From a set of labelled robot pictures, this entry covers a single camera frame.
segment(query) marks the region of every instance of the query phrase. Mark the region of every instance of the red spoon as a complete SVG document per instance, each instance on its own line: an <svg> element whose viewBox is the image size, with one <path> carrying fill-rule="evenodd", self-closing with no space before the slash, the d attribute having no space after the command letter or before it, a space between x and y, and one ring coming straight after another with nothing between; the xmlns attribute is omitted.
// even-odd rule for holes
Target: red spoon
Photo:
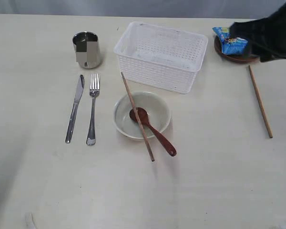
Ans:
<svg viewBox="0 0 286 229"><path fill-rule="evenodd" d="M149 123L147 112L141 107L137 107L137 111L138 111L138 115L141 120L141 123L147 126L153 132L153 134L158 138L159 142L163 145L163 147L166 149L169 155L176 156L177 152L174 146L159 131L153 128L152 125ZM133 109L129 112L129 117L136 123L138 122L135 117Z"/></svg>

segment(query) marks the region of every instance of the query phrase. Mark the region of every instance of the metal cup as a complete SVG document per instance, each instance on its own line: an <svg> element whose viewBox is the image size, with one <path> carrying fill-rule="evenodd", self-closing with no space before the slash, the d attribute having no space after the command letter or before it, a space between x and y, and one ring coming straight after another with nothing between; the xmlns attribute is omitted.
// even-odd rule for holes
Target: metal cup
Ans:
<svg viewBox="0 0 286 229"><path fill-rule="evenodd" d="M76 62L83 68L95 68L101 63L99 39L93 32L80 32L73 39Z"/></svg>

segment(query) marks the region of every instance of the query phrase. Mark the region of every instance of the snack bag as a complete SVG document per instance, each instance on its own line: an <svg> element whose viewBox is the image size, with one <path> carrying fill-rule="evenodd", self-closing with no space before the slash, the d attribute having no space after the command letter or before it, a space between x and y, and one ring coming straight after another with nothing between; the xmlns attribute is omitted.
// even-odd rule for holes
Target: snack bag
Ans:
<svg viewBox="0 0 286 229"><path fill-rule="evenodd" d="M244 49L248 43L247 40L242 38L230 39L229 28L226 27L214 27L213 31L217 34L220 43L222 53L225 55L242 55Z"/></svg>

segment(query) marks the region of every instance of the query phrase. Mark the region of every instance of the knife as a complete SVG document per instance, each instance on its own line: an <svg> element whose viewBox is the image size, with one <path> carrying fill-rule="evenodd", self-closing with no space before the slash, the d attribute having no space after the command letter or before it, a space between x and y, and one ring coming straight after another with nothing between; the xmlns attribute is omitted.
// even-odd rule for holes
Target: knife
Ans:
<svg viewBox="0 0 286 229"><path fill-rule="evenodd" d="M72 139L72 134L73 134L73 128L74 128L75 119L76 119L77 108L78 108L78 105L80 104L80 100L81 100L81 97L82 97L82 92L84 90L84 86L85 86L84 76L80 75L80 78L78 79L78 82L77 82L73 108L72 108L72 112L71 112L71 117L70 117L70 121L69 121L66 141L65 141L66 143L70 143L71 139Z"/></svg>

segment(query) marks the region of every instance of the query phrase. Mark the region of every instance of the chopstick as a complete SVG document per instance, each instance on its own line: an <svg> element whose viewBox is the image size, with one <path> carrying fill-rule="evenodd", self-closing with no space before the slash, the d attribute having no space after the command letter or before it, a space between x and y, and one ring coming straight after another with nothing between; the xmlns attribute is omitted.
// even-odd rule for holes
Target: chopstick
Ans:
<svg viewBox="0 0 286 229"><path fill-rule="evenodd" d="M135 117L136 117L136 119L138 120L139 128L140 128L141 133L142 133L142 135L143 135L144 142L145 142L146 148L147 148L147 150L148 150L149 156L151 157L151 160L154 161L154 157L153 157L153 153L152 153L151 146L149 145L149 142L148 142L148 140L147 140L146 133L145 133L145 131L144 131L143 125L142 125L141 120L140 120L139 115L138 115L137 108L135 107L135 104L134 104L134 101L133 101L133 96L132 96L132 94L130 93L128 84L127 84L126 79L125 79L125 77L124 77L124 74L123 74L122 72L121 72L121 76L122 76L122 78L123 78L123 82L124 82L124 85L125 85L125 88L126 88L126 91L127 91L127 94L128 94L129 100L130 100L130 103L132 104Z"/></svg>
<svg viewBox="0 0 286 229"><path fill-rule="evenodd" d="M250 72L250 75L251 75L251 80L252 80L252 83L253 83L255 94L256 94L256 97L257 97L257 101L258 101L258 104L259 104L259 107L261 109L262 116L263 116L263 119L264 119L264 122L265 122L265 125L266 125L266 129L268 131L269 137L273 138L272 131L271 131L271 128L270 128L270 124L268 122L267 115L266 115L266 112L265 112L265 109L264 109L264 106L263 106L263 102L262 102L261 96L259 94L259 90L258 90L258 87L256 85L255 78L254 78L254 75L253 75L253 72L252 72L252 69L251 69L250 65L249 65L249 72Z"/></svg>

